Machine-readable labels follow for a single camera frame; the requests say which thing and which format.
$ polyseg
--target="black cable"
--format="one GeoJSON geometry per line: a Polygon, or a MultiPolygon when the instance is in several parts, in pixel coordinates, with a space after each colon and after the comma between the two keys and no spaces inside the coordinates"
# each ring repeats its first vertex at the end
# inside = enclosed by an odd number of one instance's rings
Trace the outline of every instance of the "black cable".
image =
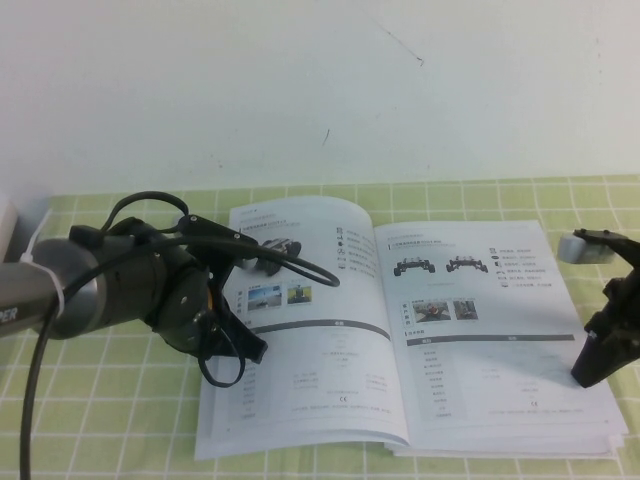
{"type": "MultiPolygon", "coordinates": [[[[227,334],[226,330],[222,326],[219,326],[218,328],[219,328],[218,331],[222,334],[223,338],[229,344],[229,347],[231,348],[231,351],[234,354],[235,358],[237,358],[238,361],[240,362],[238,375],[236,375],[236,378],[231,382],[220,382],[215,378],[213,378],[213,375],[211,375],[211,372],[209,371],[209,367],[207,367],[207,360],[205,359],[205,356],[203,354],[204,349],[202,347],[200,348],[200,354],[198,355],[198,366],[200,367],[200,372],[202,373],[202,376],[211,385],[219,388],[229,388],[229,387],[233,387],[236,383],[238,383],[242,378],[242,375],[244,375],[244,370],[247,366],[247,359],[244,355],[240,355],[240,352],[238,352],[238,349],[236,348],[236,344],[233,343],[231,338],[229,338],[229,335],[227,334]]],[[[206,338],[207,338],[206,336],[202,337],[203,344],[206,338]]]]}
{"type": "Polygon", "coordinates": [[[51,335],[53,318],[57,308],[58,297],[56,296],[44,317],[44,323],[40,330],[40,335],[38,335],[38,341],[33,349],[31,366],[29,367],[29,375],[27,376],[20,423],[20,478],[22,480],[31,480],[31,424],[33,422],[33,406],[35,404],[40,366],[42,365],[42,358],[44,357],[47,341],[51,335]]]}
{"type": "MultiPolygon", "coordinates": [[[[112,217],[115,218],[113,212],[109,216],[111,222],[113,222],[112,217]]],[[[105,225],[107,225],[108,229],[110,226],[109,221],[107,221],[105,225]]],[[[80,289],[87,283],[89,283],[94,278],[102,275],[111,268],[117,267],[118,265],[128,260],[133,260],[134,258],[141,257],[143,255],[148,255],[166,248],[181,245],[209,246],[215,247],[231,255],[237,255],[244,258],[263,258],[264,260],[282,265],[283,267],[322,285],[328,285],[331,287],[337,287],[340,285],[340,280],[338,279],[338,277],[333,275],[331,272],[301,258],[290,257],[285,253],[277,252],[269,248],[242,243],[237,240],[221,239],[219,237],[180,237],[160,240],[158,242],[147,243],[134,247],[128,252],[107,260],[106,262],[80,275],[80,277],[78,277],[64,289],[65,304],[68,303],[73,298],[73,296],[78,293],[80,289]],[[298,267],[306,268],[308,271],[315,272],[321,276],[308,273],[298,267]]],[[[29,375],[27,377],[24,400],[22,403],[22,419],[20,424],[20,478],[22,480],[31,480],[31,425],[33,421],[33,407],[35,403],[36,389],[38,386],[38,376],[40,374],[40,367],[42,365],[42,358],[44,357],[44,351],[47,346],[47,342],[49,341],[49,337],[51,336],[51,330],[54,324],[54,315],[57,307],[58,301],[57,299],[54,299],[49,311],[44,317],[42,329],[40,330],[38,341],[36,342],[36,346],[33,350],[31,367],[29,369],[29,375]]],[[[229,340],[229,343],[232,350],[237,353],[237,349],[235,348],[235,345],[233,345],[233,342],[229,340]]]]}
{"type": "MultiPolygon", "coordinates": [[[[115,220],[115,218],[118,216],[118,213],[120,213],[120,211],[123,208],[128,207],[132,203],[140,202],[142,200],[158,200],[161,202],[165,202],[176,207],[184,215],[186,216],[189,215],[189,206],[184,202],[184,200],[176,197],[175,195],[171,195],[170,193],[166,193],[166,192],[154,192],[154,191],[139,192],[139,193],[134,193],[133,195],[129,195],[128,197],[124,197],[122,200],[116,203],[115,207],[113,207],[113,210],[111,210],[109,217],[104,222],[104,225],[100,230],[106,233],[107,230],[111,228],[113,221],[115,220]]],[[[166,228],[164,230],[158,230],[159,233],[175,233],[177,231],[178,231],[177,225],[175,227],[166,228]]]]}

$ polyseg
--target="robotic arm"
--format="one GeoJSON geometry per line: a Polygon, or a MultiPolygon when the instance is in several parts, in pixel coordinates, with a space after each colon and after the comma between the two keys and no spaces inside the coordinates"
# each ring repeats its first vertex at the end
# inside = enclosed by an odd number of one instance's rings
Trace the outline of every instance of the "robotic arm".
{"type": "Polygon", "coordinates": [[[28,253],[32,255],[28,262],[0,265],[0,337],[28,328],[39,331],[23,404],[23,479],[30,478],[34,396],[49,338],[69,339],[142,319],[168,345],[196,357],[209,383],[230,387],[242,378],[246,360],[260,363],[267,349],[231,312],[222,294],[235,265],[258,258],[323,285],[340,284],[312,263],[191,215],[182,200],[162,192],[124,198],[101,229],[73,226],[68,239],[42,241],[28,253]],[[170,203],[183,216],[166,230],[137,218],[112,226],[120,210],[146,199],[170,203]],[[170,233],[177,236],[165,236],[170,233]],[[206,362],[214,355],[238,358],[240,368],[233,382],[213,378],[206,362]]]}
{"type": "Polygon", "coordinates": [[[567,263],[606,263],[614,254],[633,270],[607,283],[605,307],[585,326],[588,333],[571,374],[583,387],[604,380],[640,358],[640,243],[608,230],[580,229],[560,240],[558,258],[567,263]]]}

